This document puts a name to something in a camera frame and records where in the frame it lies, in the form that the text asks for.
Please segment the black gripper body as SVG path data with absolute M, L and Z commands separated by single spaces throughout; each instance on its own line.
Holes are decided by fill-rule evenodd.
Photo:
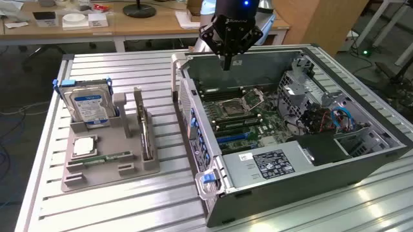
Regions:
M 257 0 L 219 0 L 215 6 L 215 16 L 226 17 L 227 28 L 257 26 L 255 14 L 259 2 Z

